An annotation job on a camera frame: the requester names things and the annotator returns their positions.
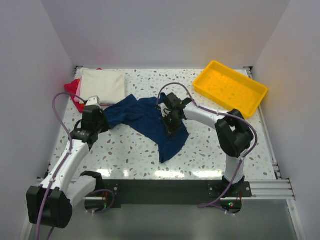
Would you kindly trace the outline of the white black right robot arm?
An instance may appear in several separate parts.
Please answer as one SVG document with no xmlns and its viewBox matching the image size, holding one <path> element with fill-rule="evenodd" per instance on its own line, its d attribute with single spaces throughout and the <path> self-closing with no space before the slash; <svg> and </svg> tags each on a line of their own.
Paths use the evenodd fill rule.
<svg viewBox="0 0 320 240">
<path fill-rule="evenodd" d="M 226 155 L 222 189 L 227 196 L 235 196 L 241 190 L 240 182 L 245 179 L 245 155 L 255 139 L 253 130 L 242 114 L 236 109 L 219 112 L 198 105 L 189 97 L 181 100 L 174 93 L 165 96 L 162 103 L 158 102 L 157 108 L 161 111 L 168 137 L 177 134 L 183 120 L 195 121 L 216 131 L 219 146 Z"/>
</svg>

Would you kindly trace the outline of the blue Mickey t-shirt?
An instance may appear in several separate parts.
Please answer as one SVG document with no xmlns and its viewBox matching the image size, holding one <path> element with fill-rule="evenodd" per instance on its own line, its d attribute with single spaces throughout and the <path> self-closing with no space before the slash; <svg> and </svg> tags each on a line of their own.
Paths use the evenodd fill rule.
<svg viewBox="0 0 320 240">
<path fill-rule="evenodd" d="M 167 136 L 165 125 L 161 120 L 162 113 L 156 108 L 156 100 L 156 97 L 136 99 L 131 94 L 119 103 L 106 108 L 104 114 L 111 129 L 124 124 L 156 143 L 159 162 L 163 164 L 178 154 L 185 145 L 189 133 L 181 121 L 181 128 L 172 136 Z"/>
</svg>

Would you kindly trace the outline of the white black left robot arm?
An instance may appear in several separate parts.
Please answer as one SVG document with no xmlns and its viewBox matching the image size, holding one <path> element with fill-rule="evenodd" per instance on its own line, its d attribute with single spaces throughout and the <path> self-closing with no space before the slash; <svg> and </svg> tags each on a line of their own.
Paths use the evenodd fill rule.
<svg viewBox="0 0 320 240">
<path fill-rule="evenodd" d="M 98 135 L 109 130 L 104 111 L 98 104 L 85 106 L 82 119 L 70 133 L 71 141 L 53 170 L 26 193 L 29 222 L 64 229 L 73 209 L 87 195 L 99 196 L 104 190 L 102 175 L 84 171 L 79 179 L 72 178 L 82 160 L 88 155 Z"/>
</svg>

